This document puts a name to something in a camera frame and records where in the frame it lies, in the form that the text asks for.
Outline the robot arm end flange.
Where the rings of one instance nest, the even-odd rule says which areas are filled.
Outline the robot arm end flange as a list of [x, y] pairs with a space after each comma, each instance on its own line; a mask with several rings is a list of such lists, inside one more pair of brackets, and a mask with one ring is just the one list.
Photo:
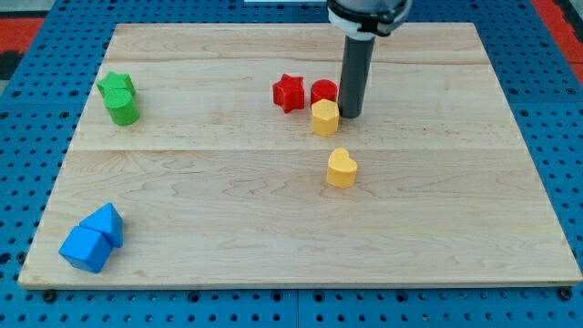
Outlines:
[[327, 0], [330, 22], [351, 39], [389, 36], [409, 16], [413, 0]]

